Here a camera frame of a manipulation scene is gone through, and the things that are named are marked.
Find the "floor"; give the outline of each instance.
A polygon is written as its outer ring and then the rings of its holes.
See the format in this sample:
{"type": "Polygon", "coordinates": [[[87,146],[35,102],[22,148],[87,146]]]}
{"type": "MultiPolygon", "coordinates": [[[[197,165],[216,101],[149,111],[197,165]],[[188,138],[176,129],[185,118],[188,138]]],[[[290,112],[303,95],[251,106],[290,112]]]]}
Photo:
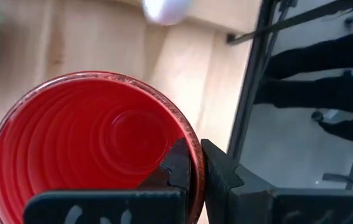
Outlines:
{"type": "MultiPolygon", "coordinates": [[[[327,2],[330,0],[298,1],[288,17],[327,2]]],[[[343,24],[347,16],[343,13],[326,16],[281,31],[273,54],[347,35],[343,24]]],[[[293,79],[317,79],[341,72],[305,73],[293,79]]],[[[344,183],[325,182],[321,178],[325,172],[349,173],[353,142],[325,133],[311,120],[313,111],[254,106],[240,163],[277,187],[343,189],[344,183]]]]}

